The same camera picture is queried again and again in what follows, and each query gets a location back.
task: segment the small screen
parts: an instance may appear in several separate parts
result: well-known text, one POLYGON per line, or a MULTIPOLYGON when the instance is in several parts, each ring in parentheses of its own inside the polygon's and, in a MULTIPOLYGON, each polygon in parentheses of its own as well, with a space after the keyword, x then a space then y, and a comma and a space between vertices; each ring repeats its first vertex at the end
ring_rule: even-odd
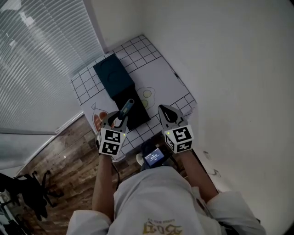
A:
POLYGON ((152 153, 150 153, 149 155, 147 155, 144 158, 146 159, 148 164, 150 166, 152 166, 153 164, 155 164, 158 160, 160 160, 163 157, 164 157, 164 154, 159 150, 159 148, 157 148, 156 150, 154 150, 152 153))

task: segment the marker cube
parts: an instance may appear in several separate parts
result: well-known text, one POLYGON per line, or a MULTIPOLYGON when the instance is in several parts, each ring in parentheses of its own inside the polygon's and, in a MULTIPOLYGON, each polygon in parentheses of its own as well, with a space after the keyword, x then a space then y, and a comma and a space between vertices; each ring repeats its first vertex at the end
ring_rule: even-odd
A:
POLYGON ((166 144, 174 153, 187 151, 192 148, 194 135, 190 125, 164 131, 166 144))
POLYGON ((99 153, 118 157, 127 134, 101 128, 99 136, 99 153))

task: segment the wooden floor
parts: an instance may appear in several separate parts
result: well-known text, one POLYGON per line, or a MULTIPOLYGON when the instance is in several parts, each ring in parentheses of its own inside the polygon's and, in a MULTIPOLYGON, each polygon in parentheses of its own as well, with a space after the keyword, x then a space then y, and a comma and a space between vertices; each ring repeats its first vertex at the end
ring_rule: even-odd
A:
MULTIPOLYGON (((37 171, 37 178, 41 182, 43 174, 50 170, 47 176, 46 186, 50 190, 62 190, 64 196, 56 199, 50 197, 52 202, 58 203, 54 208, 46 206, 48 218, 38 221, 34 212, 20 201, 22 207, 12 207, 12 214, 21 214, 28 225, 34 230, 35 235, 65 235, 68 222, 75 210, 91 209, 91 200, 95 177, 98 166, 98 154, 95 146, 94 132, 88 124, 85 116, 64 130, 47 147, 45 147, 20 173, 31 174, 37 171)), ((154 141, 162 141, 161 136, 156 136, 154 141)), ((121 180, 140 171, 140 165, 136 162, 134 149, 127 157, 115 163, 119 170, 121 180)), ((181 175, 185 176, 181 162, 181 175)), ((113 186, 117 183, 116 172, 113 171, 113 186)))

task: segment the black cable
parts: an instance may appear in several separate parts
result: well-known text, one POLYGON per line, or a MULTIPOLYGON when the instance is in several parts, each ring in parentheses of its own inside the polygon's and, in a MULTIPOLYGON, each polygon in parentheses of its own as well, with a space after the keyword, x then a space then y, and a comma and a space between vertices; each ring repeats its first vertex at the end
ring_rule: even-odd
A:
POLYGON ((116 173, 118 174, 118 184, 116 185, 116 190, 117 190, 119 188, 119 184, 120 184, 119 171, 117 170, 117 168, 115 167, 113 162, 111 162, 111 165, 114 168, 114 170, 116 171, 116 173))

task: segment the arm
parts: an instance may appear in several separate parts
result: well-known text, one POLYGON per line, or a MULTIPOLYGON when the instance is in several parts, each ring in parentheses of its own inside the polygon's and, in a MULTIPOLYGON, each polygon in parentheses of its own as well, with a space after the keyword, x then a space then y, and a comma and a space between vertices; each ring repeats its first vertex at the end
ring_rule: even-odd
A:
POLYGON ((191 151, 183 152, 181 160, 190 185, 199 188, 201 198, 205 201, 215 220, 223 223, 222 226, 232 226, 239 234, 266 234, 240 193, 224 192, 218 194, 209 176, 191 151))
POLYGON ((92 210, 107 215, 113 221, 114 197, 112 188, 111 157, 100 155, 92 198, 92 210))
POLYGON ((218 192, 209 176, 203 170, 191 151, 180 154, 189 183, 192 187, 198 187, 202 199, 207 203, 218 195, 218 192))

